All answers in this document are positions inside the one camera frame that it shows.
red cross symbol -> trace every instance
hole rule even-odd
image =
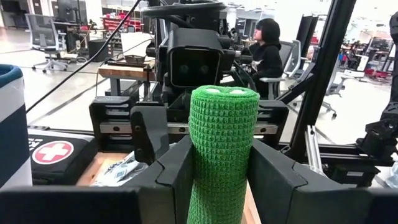
[[[49,165],[68,158],[73,152],[73,145],[67,141],[53,141],[38,147],[32,155],[33,161]]]

black hair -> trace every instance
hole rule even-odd
[[[261,39],[265,43],[276,43],[279,42],[280,27],[279,24],[271,19],[262,19],[256,25],[257,30],[261,30]]]

black bag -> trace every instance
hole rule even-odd
[[[34,185],[75,185],[97,153],[93,136],[28,129]]]

white cross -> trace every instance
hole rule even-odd
[[[51,161],[54,159],[55,156],[64,156],[66,155],[69,150],[64,149],[64,143],[56,143],[53,147],[44,147],[42,148],[39,153],[44,154],[42,160],[44,161]]]

blue container lid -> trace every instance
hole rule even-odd
[[[8,83],[22,78],[22,71],[14,65],[0,65],[0,88]]]

